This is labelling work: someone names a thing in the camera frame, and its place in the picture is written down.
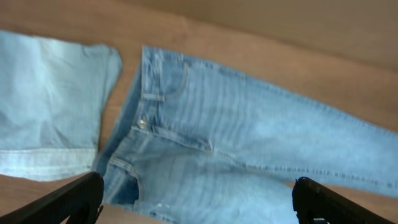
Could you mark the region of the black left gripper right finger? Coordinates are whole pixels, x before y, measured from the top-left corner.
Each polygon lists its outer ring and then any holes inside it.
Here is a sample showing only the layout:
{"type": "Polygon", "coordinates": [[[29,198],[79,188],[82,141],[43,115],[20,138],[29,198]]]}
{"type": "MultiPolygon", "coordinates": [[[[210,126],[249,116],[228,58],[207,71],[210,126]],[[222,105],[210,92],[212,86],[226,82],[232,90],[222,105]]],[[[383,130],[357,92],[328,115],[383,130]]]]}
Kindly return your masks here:
{"type": "Polygon", "coordinates": [[[292,201],[300,224],[393,224],[308,177],[296,180],[292,201]]]}

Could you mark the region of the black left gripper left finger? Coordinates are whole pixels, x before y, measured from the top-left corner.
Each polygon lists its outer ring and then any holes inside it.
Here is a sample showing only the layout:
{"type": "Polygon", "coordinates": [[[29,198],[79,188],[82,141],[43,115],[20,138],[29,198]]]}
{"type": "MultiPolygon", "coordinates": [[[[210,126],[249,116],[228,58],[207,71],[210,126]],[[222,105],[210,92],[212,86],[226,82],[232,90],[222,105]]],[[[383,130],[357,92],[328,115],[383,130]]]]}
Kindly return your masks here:
{"type": "Polygon", "coordinates": [[[104,181],[97,172],[1,217],[6,224],[95,224],[102,212],[104,181]]]}

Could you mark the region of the medium blue denim jeans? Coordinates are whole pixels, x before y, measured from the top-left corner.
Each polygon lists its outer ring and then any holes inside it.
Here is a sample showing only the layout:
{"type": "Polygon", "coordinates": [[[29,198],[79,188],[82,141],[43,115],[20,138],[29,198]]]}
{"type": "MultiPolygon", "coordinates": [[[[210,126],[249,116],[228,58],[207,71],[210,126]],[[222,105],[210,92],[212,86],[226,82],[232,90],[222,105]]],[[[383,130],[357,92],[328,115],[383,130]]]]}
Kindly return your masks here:
{"type": "Polygon", "coordinates": [[[306,176],[397,196],[397,134],[217,63],[144,47],[95,162],[105,203],[168,223],[297,223],[306,176]]]}

